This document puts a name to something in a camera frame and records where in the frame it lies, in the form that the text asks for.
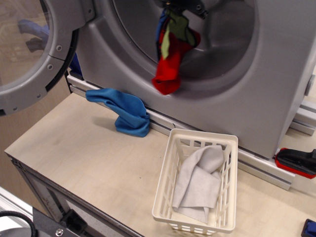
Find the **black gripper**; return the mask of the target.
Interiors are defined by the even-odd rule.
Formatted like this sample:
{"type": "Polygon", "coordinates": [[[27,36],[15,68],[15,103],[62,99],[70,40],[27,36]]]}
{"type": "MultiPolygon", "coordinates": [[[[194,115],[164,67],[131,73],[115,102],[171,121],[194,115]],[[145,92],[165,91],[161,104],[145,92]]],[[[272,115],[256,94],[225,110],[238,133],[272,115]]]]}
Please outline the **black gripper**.
{"type": "Polygon", "coordinates": [[[158,0],[158,6],[167,8],[178,15],[182,15],[187,10],[201,19],[207,16],[205,5],[200,0],[158,0]]]}

